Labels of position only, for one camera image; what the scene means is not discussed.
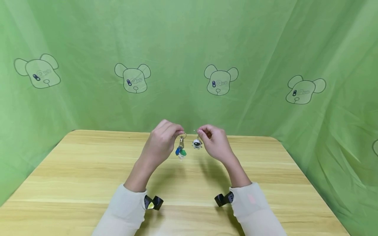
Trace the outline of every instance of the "green fabric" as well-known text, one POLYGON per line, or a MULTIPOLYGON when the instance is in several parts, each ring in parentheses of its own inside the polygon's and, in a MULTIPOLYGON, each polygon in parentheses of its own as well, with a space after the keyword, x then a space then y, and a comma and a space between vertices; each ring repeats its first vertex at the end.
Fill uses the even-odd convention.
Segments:
POLYGON ((164 118, 277 138, 376 234, 376 0, 4 0, 0 20, 0 203, 69 131, 164 118))

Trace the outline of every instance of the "beige sleeve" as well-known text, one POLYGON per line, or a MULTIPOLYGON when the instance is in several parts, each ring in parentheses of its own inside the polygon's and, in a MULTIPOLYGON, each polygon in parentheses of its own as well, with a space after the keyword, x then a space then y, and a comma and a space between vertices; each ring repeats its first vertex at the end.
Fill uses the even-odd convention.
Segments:
POLYGON ((134 193, 120 185, 92 236, 134 236, 144 221, 144 193, 134 193))
POLYGON ((246 236, 286 236, 264 193, 257 183, 230 188, 234 194, 232 209, 246 236))

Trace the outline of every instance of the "black device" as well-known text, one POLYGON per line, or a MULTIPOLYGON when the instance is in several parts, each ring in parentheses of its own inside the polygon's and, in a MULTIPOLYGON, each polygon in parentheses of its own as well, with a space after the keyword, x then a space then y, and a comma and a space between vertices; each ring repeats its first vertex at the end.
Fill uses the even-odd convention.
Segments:
POLYGON ((154 210, 160 210, 161 205, 163 205, 163 199, 161 199, 158 196, 155 196, 153 199, 151 199, 149 196, 144 197, 144 206, 146 210, 148 209, 154 209, 154 210))
POLYGON ((232 203, 234 201, 234 194, 233 192, 229 192, 226 196, 223 196, 223 194, 219 194, 214 199, 218 204, 218 207, 222 207, 227 203, 232 203))

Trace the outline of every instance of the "keychain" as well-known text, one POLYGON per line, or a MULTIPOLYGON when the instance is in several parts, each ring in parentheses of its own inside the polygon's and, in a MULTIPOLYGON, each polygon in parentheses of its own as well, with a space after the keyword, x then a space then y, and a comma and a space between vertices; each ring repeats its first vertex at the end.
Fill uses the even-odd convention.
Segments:
POLYGON ((180 160, 182 160, 186 156, 186 151, 184 150, 184 139, 186 138, 186 133, 184 134, 185 134, 185 137, 180 136, 180 144, 178 145, 175 152, 176 156, 178 156, 180 160))
POLYGON ((200 149, 202 147, 202 141, 200 140, 200 137, 197 135, 197 138, 193 141, 192 146, 195 149, 200 149))

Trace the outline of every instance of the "dog ear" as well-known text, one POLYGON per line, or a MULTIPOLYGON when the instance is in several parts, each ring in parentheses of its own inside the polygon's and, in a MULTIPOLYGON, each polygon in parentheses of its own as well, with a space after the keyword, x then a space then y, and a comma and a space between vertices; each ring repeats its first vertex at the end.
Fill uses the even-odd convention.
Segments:
POLYGON ((217 68, 214 65, 208 65, 205 69, 205 77, 210 79, 211 74, 216 71, 217 71, 217 68))
POLYGON ((227 72, 231 75, 230 82, 236 80, 237 77, 239 76, 239 71, 235 67, 232 67, 227 72))
POLYGON ((145 64, 141 64, 139 67, 138 67, 138 70, 142 71, 143 72, 143 75, 144 75, 144 78, 147 79, 148 77, 151 76, 151 70, 150 68, 145 65, 145 64))
POLYGON ((126 66, 122 65, 121 63, 117 63, 114 67, 114 72, 121 78, 123 78, 123 72, 125 70, 127 70, 126 66))
POLYGON ((296 85, 297 83, 299 83, 301 81, 303 81, 302 76, 300 76, 300 75, 294 76, 293 78, 291 78, 289 80, 289 83, 287 84, 287 86, 289 86, 289 88, 293 88, 294 85, 296 85))
POLYGON ((58 62, 55 60, 55 58, 53 56, 51 56, 49 54, 42 54, 40 59, 49 63, 53 69, 59 68, 58 62))
POLYGON ((321 93, 325 90, 326 83, 324 79, 317 79, 313 83, 315 84, 314 93, 321 93))
POLYGON ((378 156, 378 140, 373 143, 373 151, 378 156))
POLYGON ((22 60, 21 58, 17 58, 16 60, 14 60, 14 68, 16 69, 16 72, 22 76, 28 75, 25 68, 26 63, 27 61, 22 60))

